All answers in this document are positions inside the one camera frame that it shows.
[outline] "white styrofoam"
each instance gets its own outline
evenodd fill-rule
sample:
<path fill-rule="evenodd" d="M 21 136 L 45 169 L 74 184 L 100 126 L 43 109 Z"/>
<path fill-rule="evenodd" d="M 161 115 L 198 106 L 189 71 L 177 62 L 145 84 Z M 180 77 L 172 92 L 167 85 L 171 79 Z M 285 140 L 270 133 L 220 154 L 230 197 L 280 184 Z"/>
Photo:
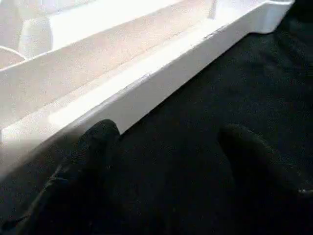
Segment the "white styrofoam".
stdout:
<path fill-rule="evenodd" d="M 245 35 L 273 31 L 292 3 L 217 0 L 207 18 L 110 71 L 103 68 L 102 33 L 0 71 L 0 177 L 32 150 L 75 139 L 101 119 L 124 132 Z M 141 35 L 140 43 L 149 37 Z"/>

